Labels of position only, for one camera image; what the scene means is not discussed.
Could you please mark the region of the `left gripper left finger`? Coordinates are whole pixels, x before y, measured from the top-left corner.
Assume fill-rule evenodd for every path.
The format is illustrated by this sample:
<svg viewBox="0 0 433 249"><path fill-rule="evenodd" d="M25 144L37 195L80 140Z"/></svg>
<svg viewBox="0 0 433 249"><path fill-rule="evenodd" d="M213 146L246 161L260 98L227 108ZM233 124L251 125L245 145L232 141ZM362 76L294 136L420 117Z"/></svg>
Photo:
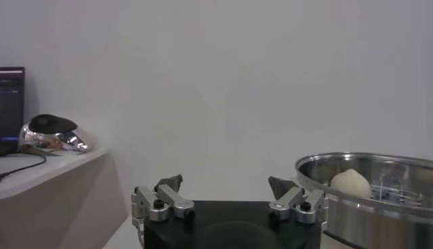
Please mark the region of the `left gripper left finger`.
<svg viewBox="0 0 433 249"><path fill-rule="evenodd" d="M153 189L144 185L135 187L131 194L132 217L138 221L163 222L173 212L175 218L186 222L194 220L194 202L179 194L182 182L182 175L175 175L159 180Z"/></svg>

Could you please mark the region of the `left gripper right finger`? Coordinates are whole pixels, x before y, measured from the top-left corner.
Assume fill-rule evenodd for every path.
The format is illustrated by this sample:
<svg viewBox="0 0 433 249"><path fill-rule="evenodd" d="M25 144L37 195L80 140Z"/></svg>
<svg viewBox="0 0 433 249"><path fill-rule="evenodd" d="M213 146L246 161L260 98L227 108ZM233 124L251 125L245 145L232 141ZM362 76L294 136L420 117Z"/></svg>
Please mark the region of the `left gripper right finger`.
<svg viewBox="0 0 433 249"><path fill-rule="evenodd" d="M325 210L325 193L314 189L309 193L295 182L269 177L275 200L269 203L269 220L272 225L278 225L294 217L298 223L312 225L322 223Z"/></svg>

